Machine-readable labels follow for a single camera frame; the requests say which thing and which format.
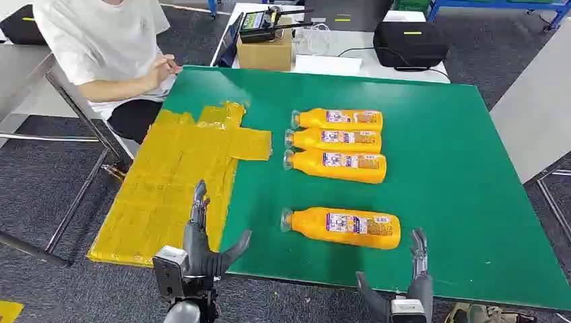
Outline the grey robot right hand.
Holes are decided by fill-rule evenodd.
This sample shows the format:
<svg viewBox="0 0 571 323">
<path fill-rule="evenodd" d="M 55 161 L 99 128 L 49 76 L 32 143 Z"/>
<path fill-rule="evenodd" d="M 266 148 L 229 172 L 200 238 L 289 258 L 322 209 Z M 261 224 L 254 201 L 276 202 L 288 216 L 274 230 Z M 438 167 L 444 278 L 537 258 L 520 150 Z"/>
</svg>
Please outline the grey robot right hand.
<svg viewBox="0 0 571 323">
<path fill-rule="evenodd" d="M 369 285 L 363 272 L 356 272 L 358 289 L 370 308 L 374 322 L 422 322 L 432 321 L 434 290 L 433 280 L 428 272 L 428 244 L 423 229 L 411 230 L 413 246 L 412 279 L 404 296 L 391 300 L 382 298 Z"/>
</svg>

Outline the person's right hand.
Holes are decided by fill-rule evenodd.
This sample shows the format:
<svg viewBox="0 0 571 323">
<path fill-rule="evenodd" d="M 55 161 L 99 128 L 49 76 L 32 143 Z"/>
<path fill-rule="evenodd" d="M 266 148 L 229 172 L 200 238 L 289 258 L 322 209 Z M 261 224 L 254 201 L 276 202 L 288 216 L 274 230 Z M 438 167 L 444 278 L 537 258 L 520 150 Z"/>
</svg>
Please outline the person's right hand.
<svg viewBox="0 0 571 323">
<path fill-rule="evenodd" d="M 182 71 L 174 55 L 159 55 L 149 68 L 147 77 L 152 89 L 157 88 L 170 75 L 177 75 Z"/>
</svg>

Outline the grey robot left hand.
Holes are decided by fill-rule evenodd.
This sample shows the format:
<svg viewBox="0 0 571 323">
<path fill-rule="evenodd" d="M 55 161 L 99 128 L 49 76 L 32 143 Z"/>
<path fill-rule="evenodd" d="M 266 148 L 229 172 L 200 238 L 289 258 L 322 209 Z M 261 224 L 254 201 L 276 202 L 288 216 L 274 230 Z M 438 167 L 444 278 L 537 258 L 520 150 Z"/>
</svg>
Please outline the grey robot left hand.
<svg viewBox="0 0 571 323">
<path fill-rule="evenodd" d="M 185 272 L 194 277 L 220 277 L 248 249 L 251 230 L 242 232 L 240 239 L 225 252 L 214 252 L 209 247 L 206 231 L 206 212 L 209 199 L 203 179 L 193 191 L 190 219 L 184 227 L 182 249 L 188 254 L 188 268 Z"/>
</svg>

